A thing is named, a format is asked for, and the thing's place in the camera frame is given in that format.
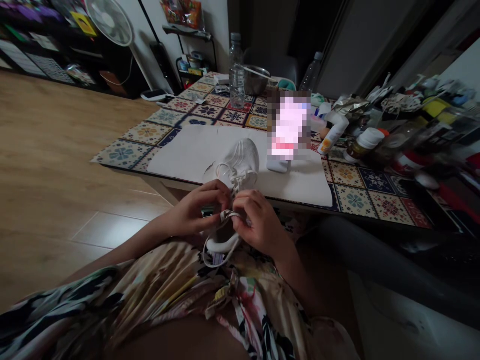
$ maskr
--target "hand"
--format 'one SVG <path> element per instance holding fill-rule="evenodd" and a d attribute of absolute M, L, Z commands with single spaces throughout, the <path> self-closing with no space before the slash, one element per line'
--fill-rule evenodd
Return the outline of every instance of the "hand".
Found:
<path fill-rule="evenodd" d="M 220 180 L 207 182 L 185 196 L 180 203 L 158 219 L 167 237 L 198 234 L 220 223 L 220 214 L 203 217 L 205 205 L 217 205 L 221 211 L 230 207 L 230 190 Z"/>
<path fill-rule="evenodd" d="M 233 211 L 247 214 L 251 227 L 240 217 L 233 216 L 233 228 L 259 252 L 275 262 L 283 261 L 289 254 L 296 252 L 295 244 L 287 235 L 274 208 L 260 191 L 239 192 L 233 201 Z"/>

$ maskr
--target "metal pot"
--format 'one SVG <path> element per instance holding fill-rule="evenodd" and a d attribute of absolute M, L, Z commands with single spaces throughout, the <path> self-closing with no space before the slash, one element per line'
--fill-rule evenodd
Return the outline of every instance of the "metal pot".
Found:
<path fill-rule="evenodd" d="M 245 67 L 270 77 L 270 73 L 261 67 L 253 65 L 245 65 Z M 268 79 L 245 70 L 245 94 L 252 96 L 262 95 L 268 83 Z"/>

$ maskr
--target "patterned tablecloth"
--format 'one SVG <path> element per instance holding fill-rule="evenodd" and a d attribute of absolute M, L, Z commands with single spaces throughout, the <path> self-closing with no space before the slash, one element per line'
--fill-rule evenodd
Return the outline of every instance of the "patterned tablecloth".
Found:
<path fill-rule="evenodd" d="M 109 167 L 146 173 L 152 158 L 189 125 L 211 125 L 267 131 L 267 98 L 246 96 L 242 110 L 230 106 L 230 94 L 212 94 L 213 75 L 209 73 L 168 105 L 127 131 L 120 139 L 97 154 L 92 161 Z M 205 98 L 203 105 L 192 100 Z M 311 133 L 311 148 L 320 145 Z M 431 229 L 432 225 L 400 186 L 401 177 L 374 171 L 344 160 L 344 148 L 335 146 L 323 156 L 323 167 L 333 197 L 332 207 L 322 209 L 358 215 L 387 222 Z M 444 208 L 448 205 L 438 196 Z"/>

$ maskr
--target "plastic water bottle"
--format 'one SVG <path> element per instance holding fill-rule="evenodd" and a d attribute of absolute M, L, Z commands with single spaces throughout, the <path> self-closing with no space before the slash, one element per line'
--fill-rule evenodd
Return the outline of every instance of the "plastic water bottle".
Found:
<path fill-rule="evenodd" d="M 321 66 L 323 57 L 324 57 L 324 54 L 322 52 L 317 51 L 315 53 L 315 58 L 313 62 L 310 64 L 310 66 L 308 67 L 305 73 L 305 77 L 301 82 L 300 91 L 315 92 L 314 90 L 316 89 L 317 81 L 319 80 L 320 66 Z"/>
<path fill-rule="evenodd" d="M 230 104 L 232 108 L 243 109 L 245 107 L 245 69 L 244 53 L 240 47 L 242 36 L 237 32 L 230 34 Z"/>

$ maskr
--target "cream tube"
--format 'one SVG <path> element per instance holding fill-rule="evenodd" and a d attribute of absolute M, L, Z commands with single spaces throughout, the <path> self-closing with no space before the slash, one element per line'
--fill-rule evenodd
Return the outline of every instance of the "cream tube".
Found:
<path fill-rule="evenodd" d="M 332 123 L 333 127 L 318 147 L 318 153 L 327 155 L 340 137 L 344 134 L 350 123 L 345 116 L 340 115 L 336 111 L 330 111 L 325 116 L 324 120 Z"/>

